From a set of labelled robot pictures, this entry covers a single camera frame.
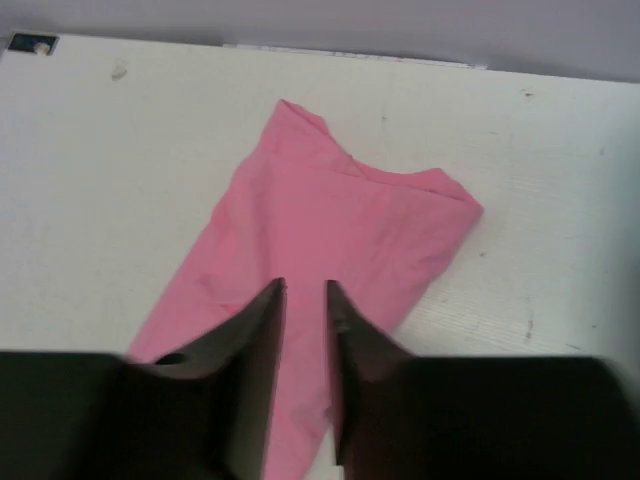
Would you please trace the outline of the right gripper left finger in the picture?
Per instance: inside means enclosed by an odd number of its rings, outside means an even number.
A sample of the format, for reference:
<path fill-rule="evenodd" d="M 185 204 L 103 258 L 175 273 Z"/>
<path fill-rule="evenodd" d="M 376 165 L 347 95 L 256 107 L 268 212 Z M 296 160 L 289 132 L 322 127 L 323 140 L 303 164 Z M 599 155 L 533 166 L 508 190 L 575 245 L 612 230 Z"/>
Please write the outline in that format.
<path fill-rule="evenodd" d="M 89 352 L 1 355 L 5 479 L 259 479 L 285 284 L 150 364 Z"/>

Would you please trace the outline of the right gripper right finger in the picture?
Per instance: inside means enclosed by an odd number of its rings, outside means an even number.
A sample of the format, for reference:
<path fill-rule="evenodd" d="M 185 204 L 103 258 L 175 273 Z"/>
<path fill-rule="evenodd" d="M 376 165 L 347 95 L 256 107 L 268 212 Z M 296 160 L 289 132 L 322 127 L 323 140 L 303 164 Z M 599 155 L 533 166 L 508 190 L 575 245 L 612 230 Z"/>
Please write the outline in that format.
<path fill-rule="evenodd" d="M 329 281 L 335 460 L 348 479 L 635 479 L 639 417 L 587 356 L 418 356 Z"/>

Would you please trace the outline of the pink t shirt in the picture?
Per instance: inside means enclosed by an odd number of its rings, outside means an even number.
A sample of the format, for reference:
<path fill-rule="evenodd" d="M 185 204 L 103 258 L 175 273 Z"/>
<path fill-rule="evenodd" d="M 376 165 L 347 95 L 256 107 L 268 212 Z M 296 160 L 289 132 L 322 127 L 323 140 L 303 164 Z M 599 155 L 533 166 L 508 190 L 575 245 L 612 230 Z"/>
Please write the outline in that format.
<path fill-rule="evenodd" d="M 482 206 L 440 169 L 397 174 L 342 149 L 324 120 L 280 101 L 134 339 L 158 358 L 221 324 L 263 286 L 287 286 L 264 475 L 300 479 L 329 410 L 326 283 L 378 328 L 398 326 L 451 263 Z"/>

